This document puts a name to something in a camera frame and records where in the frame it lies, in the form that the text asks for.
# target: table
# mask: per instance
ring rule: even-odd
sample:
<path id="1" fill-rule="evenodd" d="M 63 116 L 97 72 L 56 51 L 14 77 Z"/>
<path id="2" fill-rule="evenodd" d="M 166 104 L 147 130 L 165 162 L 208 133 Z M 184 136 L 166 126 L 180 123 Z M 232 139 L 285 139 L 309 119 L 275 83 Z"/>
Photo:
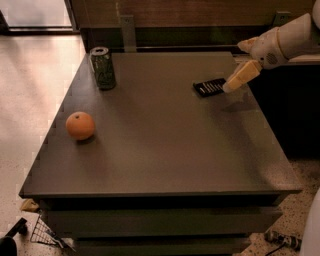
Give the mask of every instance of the table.
<path id="1" fill-rule="evenodd" d="M 227 78 L 228 52 L 115 53 L 117 86 L 97 88 L 85 56 L 19 195 L 76 240 L 79 255 L 241 252 L 301 186 L 248 86 L 202 98 Z M 95 135 L 65 121 L 91 114 Z"/>

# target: concrete floor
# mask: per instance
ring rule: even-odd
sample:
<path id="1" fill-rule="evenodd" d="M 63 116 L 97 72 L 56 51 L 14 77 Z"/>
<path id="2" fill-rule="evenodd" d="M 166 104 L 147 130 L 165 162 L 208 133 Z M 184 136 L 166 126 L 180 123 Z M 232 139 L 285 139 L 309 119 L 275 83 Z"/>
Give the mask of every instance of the concrete floor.
<path id="1" fill-rule="evenodd" d="M 19 210 L 18 192 L 84 54 L 79 36 L 0 36 L 0 236 L 21 217 L 28 220 L 29 234 L 15 237 L 19 256 L 68 255 L 30 242 L 37 215 Z M 289 160 L 304 189 L 281 204 L 284 215 L 272 228 L 302 238 L 320 187 L 320 159 Z M 265 242 L 263 234 L 253 234 L 251 240 L 238 256 L 265 255 L 277 247 Z M 298 253 L 283 248 L 273 255 Z"/>

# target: gray tabletop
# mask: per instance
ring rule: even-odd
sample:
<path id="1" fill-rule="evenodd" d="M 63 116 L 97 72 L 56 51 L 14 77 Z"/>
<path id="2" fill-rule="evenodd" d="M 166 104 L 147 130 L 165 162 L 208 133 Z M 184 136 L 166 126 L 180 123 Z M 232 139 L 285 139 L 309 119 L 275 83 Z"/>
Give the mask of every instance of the gray tabletop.
<path id="1" fill-rule="evenodd" d="M 86 56 L 20 191 L 28 197 L 215 195 L 297 191 L 300 183 L 247 86 L 201 98 L 193 82 L 227 78 L 230 53 L 119 53 L 101 91 Z M 94 137 L 65 121 L 91 114 Z"/>

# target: can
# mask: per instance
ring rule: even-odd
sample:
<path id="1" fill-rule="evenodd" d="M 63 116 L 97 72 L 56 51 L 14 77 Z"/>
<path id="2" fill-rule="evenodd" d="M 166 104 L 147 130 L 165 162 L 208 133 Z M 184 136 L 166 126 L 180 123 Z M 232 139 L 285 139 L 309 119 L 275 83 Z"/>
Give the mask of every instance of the can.
<path id="1" fill-rule="evenodd" d="M 99 89 L 110 90 L 116 86 L 111 52 L 106 47 L 95 47 L 90 51 L 90 63 L 96 85 Z"/>

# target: floor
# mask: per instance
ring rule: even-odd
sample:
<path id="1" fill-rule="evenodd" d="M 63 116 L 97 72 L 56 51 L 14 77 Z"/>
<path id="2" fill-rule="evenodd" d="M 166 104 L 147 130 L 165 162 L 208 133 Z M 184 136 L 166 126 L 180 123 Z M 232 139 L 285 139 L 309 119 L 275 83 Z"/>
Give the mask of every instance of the floor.
<path id="1" fill-rule="evenodd" d="M 17 235 L 19 256 L 69 255 L 30 242 L 37 214 L 20 211 L 18 192 L 85 52 L 79 36 L 0 36 L 0 236 L 21 217 L 27 236 Z M 320 159 L 289 159 L 303 191 L 281 204 L 284 215 L 273 230 L 302 238 L 313 197 L 320 187 Z M 252 245 L 238 256 L 260 256 L 277 245 L 251 236 Z M 273 255 L 299 255 L 283 248 Z"/>

